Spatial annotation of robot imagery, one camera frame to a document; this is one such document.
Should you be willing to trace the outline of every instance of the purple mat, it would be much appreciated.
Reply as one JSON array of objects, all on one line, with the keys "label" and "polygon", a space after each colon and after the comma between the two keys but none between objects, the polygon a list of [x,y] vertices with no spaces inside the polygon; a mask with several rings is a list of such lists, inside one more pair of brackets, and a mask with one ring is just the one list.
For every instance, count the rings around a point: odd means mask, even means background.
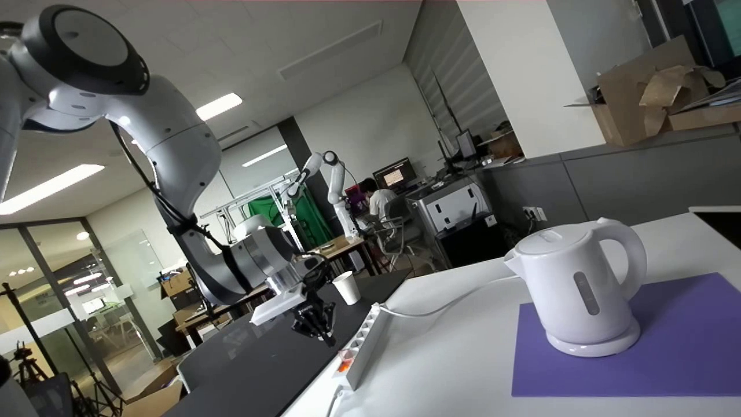
[{"label": "purple mat", "polygon": [[519,308],[512,395],[741,395],[741,292],[722,276],[643,284],[641,337],[615,357],[580,358]]}]

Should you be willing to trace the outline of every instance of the robotic arm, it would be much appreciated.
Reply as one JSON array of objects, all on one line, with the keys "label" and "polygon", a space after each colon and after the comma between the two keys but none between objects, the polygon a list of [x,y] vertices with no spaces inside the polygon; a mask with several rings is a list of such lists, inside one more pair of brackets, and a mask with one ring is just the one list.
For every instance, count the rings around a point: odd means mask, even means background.
[{"label": "robotic arm", "polygon": [[[307,276],[302,255],[277,229],[254,229],[247,239],[223,245],[196,225],[193,209],[221,166],[221,145],[193,103],[166,79],[150,77],[141,56],[108,20],[79,6],[46,6],[24,24],[8,56],[0,56],[3,186],[20,128],[75,131],[103,118],[131,134],[150,160],[158,209],[208,302],[236,304],[269,282],[275,297],[254,310],[254,324],[288,310],[324,317],[302,284]],[[328,333],[328,320],[322,317],[313,326],[319,337]]]},{"label": "robotic arm", "polygon": [[288,196],[295,198],[299,194],[299,190],[304,187],[304,182],[314,176],[322,164],[328,166],[328,190],[326,190],[326,202],[334,205],[334,213],[339,215],[340,225],[342,225],[342,233],[344,237],[360,237],[360,229],[344,205],[342,198],[342,187],[344,187],[344,164],[339,157],[339,152],[334,151],[324,151],[324,152],[313,152],[299,176],[288,186]]}]

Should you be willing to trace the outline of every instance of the kettle handle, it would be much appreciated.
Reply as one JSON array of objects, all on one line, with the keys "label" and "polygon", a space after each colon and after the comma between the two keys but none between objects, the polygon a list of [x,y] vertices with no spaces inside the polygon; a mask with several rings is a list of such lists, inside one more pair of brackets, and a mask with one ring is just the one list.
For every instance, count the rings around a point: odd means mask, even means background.
[{"label": "kettle handle", "polygon": [[643,240],[628,225],[610,220],[610,218],[597,220],[593,237],[597,240],[618,240],[626,247],[628,276],[621,282],[621,292],[626,299],[632,299],[639,292],[641,277],[649,271]]}]

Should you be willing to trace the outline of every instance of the white kettle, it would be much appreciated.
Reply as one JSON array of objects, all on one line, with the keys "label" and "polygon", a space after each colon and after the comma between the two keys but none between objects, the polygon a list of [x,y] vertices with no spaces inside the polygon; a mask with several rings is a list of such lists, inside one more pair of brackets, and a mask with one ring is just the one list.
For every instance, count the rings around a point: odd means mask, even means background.
[{"label": "white kettle", "polygon": [[[618,282],[600,240],[628,253]],[[526,237],[505,255],[526,281],[548,343],[575,357],[606,357],[628,349],[641,333],[628,302],[647,277],[647,247],[622,223],[563,225]]]}]

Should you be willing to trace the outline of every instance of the kettle lid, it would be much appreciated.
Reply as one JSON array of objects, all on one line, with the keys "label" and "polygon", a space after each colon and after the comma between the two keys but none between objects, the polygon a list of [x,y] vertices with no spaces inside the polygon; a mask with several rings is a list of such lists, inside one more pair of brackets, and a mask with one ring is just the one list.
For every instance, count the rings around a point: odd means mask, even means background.
[{"label": "kettle lid", "polygon": [[591,237],[593,225],[561,225],[551,229],[536,231],[516,242],[522,255],[554,255],[584,242]]}]

